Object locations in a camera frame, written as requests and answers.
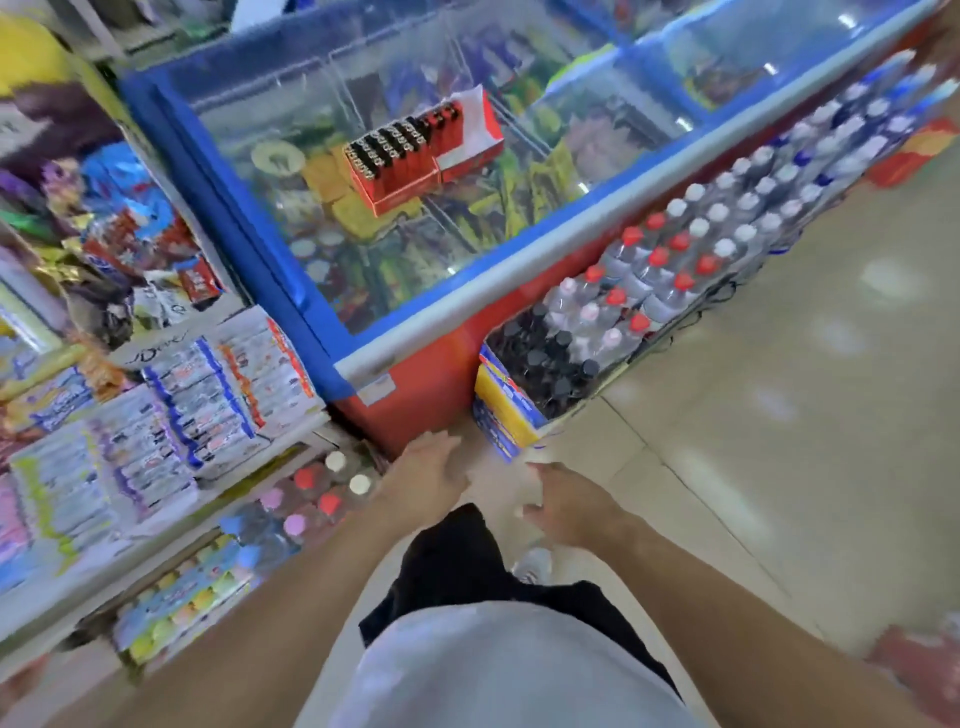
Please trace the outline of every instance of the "black bottle cap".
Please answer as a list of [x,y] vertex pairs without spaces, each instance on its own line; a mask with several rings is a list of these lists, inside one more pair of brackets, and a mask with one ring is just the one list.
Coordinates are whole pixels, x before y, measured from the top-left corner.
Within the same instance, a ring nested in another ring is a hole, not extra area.
[[539,369],[546,363],[548,358],[549,357],[546,355],[546,353],[540,349],[534,349],[531,352],[527,352],[527,370]]

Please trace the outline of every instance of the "water bottle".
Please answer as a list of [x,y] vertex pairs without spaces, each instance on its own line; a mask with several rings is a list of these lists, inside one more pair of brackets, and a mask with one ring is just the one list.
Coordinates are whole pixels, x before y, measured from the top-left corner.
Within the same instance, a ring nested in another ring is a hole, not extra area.
[[623,307],[627,304],[627,294],[622,288],[614,288],[606,298],[598,304],[600,312],[597,314],[596,327],[601,331],[612,328],[620,320]]
[[577,291],[574,301],[577,305],[590,303],[600,295],[600,281],[606,275],[602,265],[591,265],[581,276],[577,276]]
[[650,215],[643,223],[643,240],[637,243],[636,254],[646,257],[652,253],[663,239],[663,230],[666,228],[666,215],[662,212],[655,212]]
[[629,276],[624,276],[620,281],[623,285],[623,291],[627,294],[625,305],[628,308],[635,308],[650,295],[653,289],[660,285],[666,274],[663,272],[663,266],[670,259],[668,249],[659,247],[650,253],[645,260],[638,261],[634,265],[634,270]]
[[602,334],[590,339],[582,351],[583,356],[580,358],[580,362],[591,359],[597,363],[600,371],[603,372],[614,361],[617,361],[622,344],[623,334],[616,328],[609,328]]
[[700,203],[707,196],[707,188],[702,184],[694,183],[686,189],[684,202],[691,215],[700,214]]
[[703,235],[709,232],[709,228],[710,223],[704,220],[704,218],[698,217],[690,223],[689,232],[673,236],[669,245],[670,259],[666,265],[663,266],[663,274],[665,276],[673,277],[677,275],[678,271],[686,268],[689,263],[696,259],[694,246],[700,242]]
[[[574,279],[563,279],[560,285],[551,288],[543,302],[546,304],[549,313],[546,315],[546,324],[550,330],[560,328],[567,317],[579,308],[577,303],[577,292],[579,287]],[[600,284],[597,283],[597,292],[600,290]]]
[[830,99],[811,113],[809,117],[807,117],[806,123],[813,127],[813,133],[815,135],[826,133],[829,131],[830,122],[833,121],[833,117],[836,116],[839,110],[840,102],[836,99]]
[[674,198],[666,206],[666,225],[661,231],[661,239],[669,240],[686,227],[687,205],[683,200]]
[[732,205],[736,196],[736,175],[721,172],[707,191],[707,196],[707,202],[711,205]]
[[635,313],[629,321],[621,321],[616,325],[623,337],[620,345],[619,358],[629,358],[643,343],[643,337],[650,330],[650,319],[642,313]]
[[775,150],[769,144],[757,147],[750,156],[750,171],[747,172],[747,184],[752,187],[774,170]]
[[647,296],[640,313],[650,319],[650,332],[659,331],[690,306],[687,291],[693,287],[693,278],[681,271],[669,287],[662,287]]
[[818,141],[814,147],[812,158],[797,178],[797,186],[803,188],[805,184],[810,184],[816,180],[817,176],[833,163],[840,151],[840,140],[835,134],[829,134]]
[[636,256],[635,245],[640,241],[643,233],[639,228],[627,228],[620,235],[619,240],[614,240],[603,255],[600,256],[600,265],[604,267],[607,274],[600,282],[601,288],[617,285],[624,277],[627,271],[634,264]]

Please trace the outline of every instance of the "sneaker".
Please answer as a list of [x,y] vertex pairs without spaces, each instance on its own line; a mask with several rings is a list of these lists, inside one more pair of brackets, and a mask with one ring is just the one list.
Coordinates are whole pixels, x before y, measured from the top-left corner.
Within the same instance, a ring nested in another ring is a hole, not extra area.
[[553,554],[549,548],[537,546],[524,553],[510,570],[518,581],[535,586],[549,586],[553,570]]

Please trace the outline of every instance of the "person's right hand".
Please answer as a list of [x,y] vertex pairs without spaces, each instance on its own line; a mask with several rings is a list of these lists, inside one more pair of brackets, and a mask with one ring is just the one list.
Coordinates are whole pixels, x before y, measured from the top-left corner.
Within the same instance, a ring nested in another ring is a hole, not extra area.
[[543,505],[523,506],[523,518],[563,546],[590,549],[627,512],[588,477],[563,463],[528,463],[543,486]]

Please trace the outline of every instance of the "shelf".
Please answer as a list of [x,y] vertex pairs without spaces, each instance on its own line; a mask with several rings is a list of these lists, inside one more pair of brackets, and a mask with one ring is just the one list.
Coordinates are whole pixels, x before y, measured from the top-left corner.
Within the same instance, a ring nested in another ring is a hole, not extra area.
[[[274,483],[324,452],[314,430],[329,422],[326,412],[309,418],[300,427],[224,474],[194,499],[176,522],[157,536],[127,542],[114,558],[97,570],[74,570],[45,580],[29,581],[0,599],[0,681],[22,666],[54,649],[77,624],[112,599],[150,576],[212,530],[240,503],[263,495]],[[256,473],[289,448],[304,443],[307,450],[270,473],[249,493],[218,503],[227,490]]]

